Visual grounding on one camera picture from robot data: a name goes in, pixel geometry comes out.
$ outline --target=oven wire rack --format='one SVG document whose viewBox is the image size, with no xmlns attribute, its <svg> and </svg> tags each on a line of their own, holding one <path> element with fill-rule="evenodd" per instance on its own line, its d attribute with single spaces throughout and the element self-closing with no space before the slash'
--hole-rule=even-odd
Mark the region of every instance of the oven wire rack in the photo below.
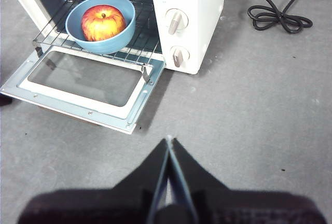
<svg viewBox="0 0 332 224">
<path fill-rule="evenodd" d="M 65 30 L 65 21 L 68 14 L 80 2 L 84 0 L 65 0 L 62 6 L 55 12 L 45 27 L 33 40 L 35 47 L 58 46 L 80 52 L 91 53 L 76 44 Z M 100 56 L 134 63 L 137 65 L 149 65 L 156 54 L 161 54 L 161 46 L 157 28 L 154 6 L 141 0 L 130 0 L 136 13 L 135 33 L 129 44 L 120 51 L 113 54 Z"/>
</svg>

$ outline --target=apple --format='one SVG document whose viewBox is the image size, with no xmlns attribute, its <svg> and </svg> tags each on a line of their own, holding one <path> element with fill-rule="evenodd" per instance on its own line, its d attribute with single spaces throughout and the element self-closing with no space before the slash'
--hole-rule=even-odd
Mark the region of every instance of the apple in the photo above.
<svg viewBox="0 0 332 224">
<path fill-rule="evenodd" d="M 126 22 L 117 8 L 111 5 L 96 5 L 83 14 L 81 27 L 87 41 L 101 41 L 123 31 Z"/>
</svg>

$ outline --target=gray floor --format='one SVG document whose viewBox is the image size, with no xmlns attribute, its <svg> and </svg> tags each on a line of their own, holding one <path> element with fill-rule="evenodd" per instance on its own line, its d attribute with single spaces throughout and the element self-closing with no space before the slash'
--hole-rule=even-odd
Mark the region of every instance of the gray floor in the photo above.
<svg viewBox="0 0 332 224">
<path fill-rule="evenodd" d="M 299 0 L 290 12 L 314 26 L 288 35 L 253 29 L 246 9 L 260 3 L 225 0 L 199 73 L 164 71 L 133 135 L 18 100 L 3 107 L 1 223 L 40 192 L 112 187 L 166 135 L 230 188 L 307 195 L 332 223 L 332 4 Z M 37 32 L 17 0 L 1 0 L 2 83 Z"/>
</svg>

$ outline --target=oven door hinge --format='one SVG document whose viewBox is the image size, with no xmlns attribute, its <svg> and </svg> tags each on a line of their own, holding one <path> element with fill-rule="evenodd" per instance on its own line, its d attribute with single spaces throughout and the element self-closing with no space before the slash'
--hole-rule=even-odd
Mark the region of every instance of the oven door hinge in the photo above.
<svg viewBox="0 0 332 224">
<path fill-rule="evenodd" d="M 142 76 L 146 83 L 150 81 L 150 76 L 147 74 L 146 65 L 142 66 Z"/>
<path fill-rule="evenodd" d="M 41 47 L 36 47 L 35 50 L 37 52 L 38 57 L 41 57 L 43 55 L 43 50 Z"/>
</svg>

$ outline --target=oven knob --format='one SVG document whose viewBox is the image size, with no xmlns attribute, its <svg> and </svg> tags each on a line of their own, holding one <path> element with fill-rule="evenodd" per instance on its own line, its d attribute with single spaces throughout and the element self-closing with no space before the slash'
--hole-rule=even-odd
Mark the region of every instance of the oven knob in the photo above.
<svg viewBox="0 0 332 224">
<path fill-rule="evenodd" d="M 173 56 L 174 65 L 180 67 L 184 61 L 189 59 L 189 52 L 181 46 L 174 46 L 171 48 L 171 54 Z"/>
<path fill-rule="evenodd" d="M 188 25 L 187 15 L 179 9 L 170 9 L 166 12 L 168 33 L 173 35 L 177 30 L 183 30 Z"/>
<path fill-rule="evenodd" d="M 173 61 L 176 67 L 180 67 L 181 64 L 183 63 L 183 56 L 180 49 L 175 49 L 173 53 Z"/>
</svg>

